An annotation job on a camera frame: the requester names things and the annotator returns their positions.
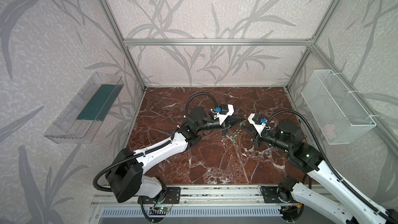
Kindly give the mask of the clear plastic wall tray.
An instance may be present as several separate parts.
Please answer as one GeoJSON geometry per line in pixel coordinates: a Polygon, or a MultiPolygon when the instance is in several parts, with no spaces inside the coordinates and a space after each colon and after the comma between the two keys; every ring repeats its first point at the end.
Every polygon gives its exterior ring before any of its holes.
{"type": "Polygon", "coordinates": [[[93,73],[44,137],[56,144],[90,144],[123,87],[120,75],[93,73]]]}

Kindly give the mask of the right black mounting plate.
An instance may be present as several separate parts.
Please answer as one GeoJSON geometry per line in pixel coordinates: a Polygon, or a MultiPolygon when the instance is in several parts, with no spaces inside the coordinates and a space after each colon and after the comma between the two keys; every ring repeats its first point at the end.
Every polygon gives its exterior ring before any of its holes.
{"type": "Polygon", "coordinates": [[[260,193],[265,203],[290,203],[289,195],[277,186],[261,186],[260,193]]]}

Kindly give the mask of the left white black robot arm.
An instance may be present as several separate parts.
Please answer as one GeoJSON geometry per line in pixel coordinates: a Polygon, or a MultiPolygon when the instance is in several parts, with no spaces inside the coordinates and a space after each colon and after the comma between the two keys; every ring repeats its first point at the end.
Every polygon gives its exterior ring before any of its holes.
{"type": "Polygon", "coordinates": [[[202,131],[220,130],[222,135],[244,121],[242,116],[234,114],[231,104],[218,105],[217,100],[208,92],[199,92],[189,97],[184,108],[185,121],[177,127],[170,137],[149,147],[130,151],[121,150],[111,165],[102,169],[93,179],[96,190],[111,192],[117,202],[123,203],[132,197],[144,198],[161,203],[168,196],[168,188],[158,177],[145,174],[160,162],[194,147],[201,139],[202,131]],[[206,112],[202,107],[189,108],[198,96],[208,96],[214,107],[206,112]]]}

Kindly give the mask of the pink object in basket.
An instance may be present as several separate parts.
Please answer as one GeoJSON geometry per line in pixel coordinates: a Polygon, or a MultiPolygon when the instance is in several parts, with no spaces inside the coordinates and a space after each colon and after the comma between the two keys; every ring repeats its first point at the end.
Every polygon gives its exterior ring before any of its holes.
{"type": "Polygon", "coordinates": [[[336,138],[336,126],[333,124],[325,124],[322,128],[324,136],[331,141],[336,138]]]}

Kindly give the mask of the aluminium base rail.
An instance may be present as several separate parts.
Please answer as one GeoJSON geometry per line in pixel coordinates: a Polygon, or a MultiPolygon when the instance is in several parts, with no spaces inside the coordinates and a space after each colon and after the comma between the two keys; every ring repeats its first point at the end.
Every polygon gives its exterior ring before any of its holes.
{"type": "MultiPolygon", "coordinates": [[[[172,185],[168,187],[180,187],[181,196],[176,206],[284,206],[297,205],[297,203],[265,203],[260,193],[261,186],[277,186],[277,185],[172,185]]],[[[339,201],[329,193],[323,186],[312,185],[312,191],[328,198],[331,201],[339,203],[339,201]]],[[[118,203],[114,194],[111,192],[97,191],[90,207],[128,207],[140,206],[138,197],[132,197],[124,203],[118,203]]]]}

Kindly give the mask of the green led circuit board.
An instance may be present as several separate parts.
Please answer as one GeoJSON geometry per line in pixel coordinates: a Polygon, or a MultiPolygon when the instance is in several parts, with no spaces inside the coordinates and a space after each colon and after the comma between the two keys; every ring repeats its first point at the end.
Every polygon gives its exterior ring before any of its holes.
{"type": "Polygon", "coordinates": [[[166,215],[172,210],[172,206],[155,206],[151,207],[149,210],[150,215],[166,215]]]}

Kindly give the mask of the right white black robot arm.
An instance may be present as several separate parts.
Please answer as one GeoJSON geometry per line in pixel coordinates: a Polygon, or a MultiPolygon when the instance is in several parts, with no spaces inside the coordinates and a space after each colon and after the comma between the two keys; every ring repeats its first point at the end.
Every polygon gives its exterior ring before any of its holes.
{"type": "Polygon", "coordinates": [[[302,141],[302,130],[290,119],[281,120],[274,131],[261,114],[250,114],[243,126],[257,146],[266,143],[286,152],[287,159],[305,175],[317,181],[337,200],[326,198],[304,183],[286,177],[277,194],[283,201],[302,203],[336,224],[396,224],[398,213],[375,203],[331,165],[324,151],[302,141]]]}

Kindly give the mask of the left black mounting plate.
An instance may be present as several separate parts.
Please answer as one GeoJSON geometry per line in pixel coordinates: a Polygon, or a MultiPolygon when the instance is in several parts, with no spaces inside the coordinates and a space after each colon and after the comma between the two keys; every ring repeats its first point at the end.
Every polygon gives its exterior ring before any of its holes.
{"type": "Polygon", "coordinates": [[[181,196],[180,187],[167,187],[162,190],[155,198],[146,196],[138,198],[138,204],[178,204],[181,196]]]}

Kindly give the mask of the aluminium frame crossbar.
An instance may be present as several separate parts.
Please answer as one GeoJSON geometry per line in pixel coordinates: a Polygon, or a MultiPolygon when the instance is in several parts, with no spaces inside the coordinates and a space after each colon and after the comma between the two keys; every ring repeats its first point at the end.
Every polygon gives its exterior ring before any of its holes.
{"type": "Polygon", "coordinates": [[[310,46],[310,39],[125,39],[129,46],[310,46]]]}

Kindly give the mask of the black mounting plate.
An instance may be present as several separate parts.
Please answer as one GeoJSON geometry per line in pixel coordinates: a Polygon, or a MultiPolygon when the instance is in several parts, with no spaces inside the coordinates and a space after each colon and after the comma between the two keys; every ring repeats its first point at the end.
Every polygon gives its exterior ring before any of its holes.
{"type": "Polygon", "coordinates": [[[167,187],[162,190],[155,198],[146,196],[138,198],[138,204],[178,204],[181,196],[180,187],[167,187]]]}
{"type": "Polygon", "coordinates": [[[265,203],[290,203],[289,195],[277,186],[261,186],[260,193],[265,203]]]}

